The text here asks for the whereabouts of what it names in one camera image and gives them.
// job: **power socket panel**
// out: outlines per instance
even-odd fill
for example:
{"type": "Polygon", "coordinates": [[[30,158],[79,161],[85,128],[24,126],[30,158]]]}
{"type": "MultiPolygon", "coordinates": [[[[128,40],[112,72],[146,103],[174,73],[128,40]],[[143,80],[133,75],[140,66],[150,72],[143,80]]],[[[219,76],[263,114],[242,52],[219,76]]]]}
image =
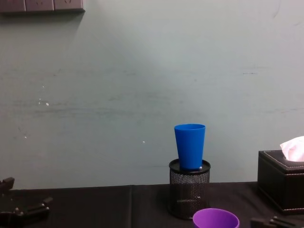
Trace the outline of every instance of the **power socket panel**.
{"type": "Polygon", "coordinates": [[[54,0],[55,10],[85,11],[83,0],[54,0]]]}
{"type": "Polygon", "coordinates": [[[27,12],[54,11],[53,0],[25,0],[27,12]]]}
{"type": "Polygon", "coordinates": [[[25,0],[0,0],[0,13],[25,11],[25,0]]]}

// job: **tissue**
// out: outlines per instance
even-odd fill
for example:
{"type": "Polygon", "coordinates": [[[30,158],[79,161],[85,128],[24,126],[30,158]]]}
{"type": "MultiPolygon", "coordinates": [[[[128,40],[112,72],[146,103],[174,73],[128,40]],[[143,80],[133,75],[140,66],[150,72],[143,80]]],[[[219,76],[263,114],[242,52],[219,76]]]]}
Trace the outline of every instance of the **tissue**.
{"type": "Polygon", "coordinates": [[[304,162],[304,136],[284,142],[280,146],[288,161],[304,162]]]}

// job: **black mesh pencil holder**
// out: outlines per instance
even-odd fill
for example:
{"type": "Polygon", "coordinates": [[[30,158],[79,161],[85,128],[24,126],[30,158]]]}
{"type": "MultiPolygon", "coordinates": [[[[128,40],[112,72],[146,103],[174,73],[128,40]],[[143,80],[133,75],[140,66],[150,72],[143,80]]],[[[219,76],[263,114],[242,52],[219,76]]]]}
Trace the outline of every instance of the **black mesh pencil holder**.
{"type": "Polygon", "coordinates": [[[197,170],[180,169],[178,159],[170,162],[169,212],[180,219],[192,219],[195,212],[209,207],[207,186],[210,164],[202,161],[197,170]]]}

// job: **purple cup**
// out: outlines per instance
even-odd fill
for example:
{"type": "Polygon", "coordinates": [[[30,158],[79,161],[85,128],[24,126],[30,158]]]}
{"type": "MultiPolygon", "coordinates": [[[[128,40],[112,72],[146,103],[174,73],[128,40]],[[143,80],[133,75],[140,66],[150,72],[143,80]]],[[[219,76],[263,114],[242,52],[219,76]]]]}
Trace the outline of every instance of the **purple cup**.
{"type": "Polygon", "coordinates": [[[195,228],[239,228],[237,216],[229,211],[207,208],[193,215],[195,228]]]}

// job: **black table cover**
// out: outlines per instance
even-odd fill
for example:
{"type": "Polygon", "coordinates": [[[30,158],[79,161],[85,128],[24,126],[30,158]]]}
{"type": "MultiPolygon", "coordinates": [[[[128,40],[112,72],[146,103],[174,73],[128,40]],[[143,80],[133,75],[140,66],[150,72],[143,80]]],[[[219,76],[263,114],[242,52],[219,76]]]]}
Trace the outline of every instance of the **black table cover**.
{"type": "MultiPolygon", "coordinates": [[[[280,215],[257,194],[256,182],[209,184],[210,205],[234,213],[241,228],[249,228],[252,217],[280,215]]],[[[192,228],[167,211],[169,185],[117,186],[100,188],[13,190],[0,200],[0,209],[12,204],[30,205],[52,196],[47,221],[28,228],[192,228]]],[[[304,215],[288,216],[304,221],[304,215]]]]}

